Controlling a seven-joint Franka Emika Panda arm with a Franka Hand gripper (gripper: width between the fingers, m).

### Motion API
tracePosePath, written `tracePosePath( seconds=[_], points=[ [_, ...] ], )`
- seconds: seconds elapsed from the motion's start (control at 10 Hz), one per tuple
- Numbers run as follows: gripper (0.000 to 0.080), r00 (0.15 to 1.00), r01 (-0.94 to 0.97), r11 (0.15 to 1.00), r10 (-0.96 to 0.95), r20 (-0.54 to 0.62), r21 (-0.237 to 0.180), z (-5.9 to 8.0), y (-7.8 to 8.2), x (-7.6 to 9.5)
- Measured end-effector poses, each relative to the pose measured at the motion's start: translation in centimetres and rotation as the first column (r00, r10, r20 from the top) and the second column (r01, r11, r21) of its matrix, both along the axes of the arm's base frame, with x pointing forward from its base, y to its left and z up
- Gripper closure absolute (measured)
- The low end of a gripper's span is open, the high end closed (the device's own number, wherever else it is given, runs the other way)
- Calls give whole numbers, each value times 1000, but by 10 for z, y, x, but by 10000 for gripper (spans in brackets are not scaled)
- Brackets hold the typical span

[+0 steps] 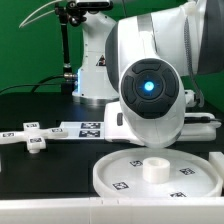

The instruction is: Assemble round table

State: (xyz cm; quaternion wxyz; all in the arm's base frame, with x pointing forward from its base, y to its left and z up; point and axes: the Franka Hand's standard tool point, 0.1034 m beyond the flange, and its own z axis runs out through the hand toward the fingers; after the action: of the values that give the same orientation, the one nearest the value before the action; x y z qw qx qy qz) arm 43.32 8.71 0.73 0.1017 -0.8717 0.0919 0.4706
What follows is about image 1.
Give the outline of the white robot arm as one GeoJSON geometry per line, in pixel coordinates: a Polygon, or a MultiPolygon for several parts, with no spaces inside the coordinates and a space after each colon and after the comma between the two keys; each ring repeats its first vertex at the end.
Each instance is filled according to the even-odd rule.
{"type": "Polygon", "coordinates": [[[84,18],[79,93],[107,100],[106,140],[159,148],[215,139],[219,121],[191,112],[204,97],[181,78],[224,70],[224,0],[187,0],[118,22],[98,11],[84,18]]]}

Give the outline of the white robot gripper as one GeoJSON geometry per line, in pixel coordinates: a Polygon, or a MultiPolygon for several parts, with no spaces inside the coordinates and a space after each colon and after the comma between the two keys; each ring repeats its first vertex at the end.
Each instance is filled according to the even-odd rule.
{"type": "Polygon", "coordinates": [[[107,104],[104,114],[107,141],[130,142],[140,146],[170,146],[176,141],[212,141],[216,139],[216,129],[220,126],[221,121],[211,113],[186,113],[183,128],[176,137],[168,140],[171,131],[168,129],[163,137],[164,141],[157,139],[149,144],[147,140],[154,140],[154,136],[150,135],[145,140],[137,137],[126,122],[119,102],[107,104]]]}

